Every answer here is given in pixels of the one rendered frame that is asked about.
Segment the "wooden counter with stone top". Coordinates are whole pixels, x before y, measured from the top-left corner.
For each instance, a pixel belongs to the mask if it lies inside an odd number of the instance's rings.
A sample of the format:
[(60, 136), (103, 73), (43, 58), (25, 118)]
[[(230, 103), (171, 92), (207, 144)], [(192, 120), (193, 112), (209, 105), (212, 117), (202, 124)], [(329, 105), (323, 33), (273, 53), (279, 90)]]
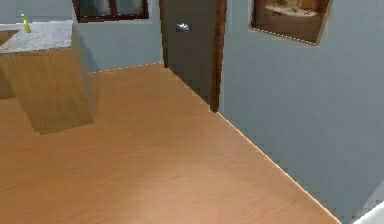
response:
[(73, 22), (0, 24), (0, 77), (44, 135), (88, 125), (93, 114)]

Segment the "brown framed picture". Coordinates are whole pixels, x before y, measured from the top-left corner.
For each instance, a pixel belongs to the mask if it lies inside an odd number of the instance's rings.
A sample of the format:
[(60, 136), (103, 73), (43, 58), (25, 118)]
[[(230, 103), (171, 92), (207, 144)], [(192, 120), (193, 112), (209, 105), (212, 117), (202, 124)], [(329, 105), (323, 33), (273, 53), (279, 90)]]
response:
[(333, 0), (252, 0), (250, 27), (308, 45), (319, 45)]

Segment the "dark framed window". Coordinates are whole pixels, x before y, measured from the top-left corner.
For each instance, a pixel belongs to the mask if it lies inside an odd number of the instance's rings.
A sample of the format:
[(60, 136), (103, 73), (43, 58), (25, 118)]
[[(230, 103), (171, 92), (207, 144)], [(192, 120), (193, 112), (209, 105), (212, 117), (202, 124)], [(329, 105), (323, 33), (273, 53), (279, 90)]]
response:
[(149, 0), (72, 0), (79, 23), (149, 18)]

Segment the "grey door with brown frame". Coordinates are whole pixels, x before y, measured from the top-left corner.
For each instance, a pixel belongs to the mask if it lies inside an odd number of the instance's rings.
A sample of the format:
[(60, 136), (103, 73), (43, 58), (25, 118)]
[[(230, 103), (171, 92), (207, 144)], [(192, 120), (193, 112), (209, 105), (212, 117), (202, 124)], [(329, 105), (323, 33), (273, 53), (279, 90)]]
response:
[[(159, 0), (164, 66), (219, 109), (227, 0)], [(185, 23), (188, 32), (177, 32)]]

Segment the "yellow green bottle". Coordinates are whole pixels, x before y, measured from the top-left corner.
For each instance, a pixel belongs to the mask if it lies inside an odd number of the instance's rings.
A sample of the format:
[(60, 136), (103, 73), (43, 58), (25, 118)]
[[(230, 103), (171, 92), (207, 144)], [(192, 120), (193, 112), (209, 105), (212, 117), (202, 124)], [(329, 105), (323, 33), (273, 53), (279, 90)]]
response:
[(25, 14), (22, 11), (20, 11), (20, 16), (21, 16), (22, 23), (23, 23), (23, 26), (24, 26), (26, 33), (31, 33), (32, 30), (31, 30), (31, 27), (29, 25), (28, 18), (25, 16)]

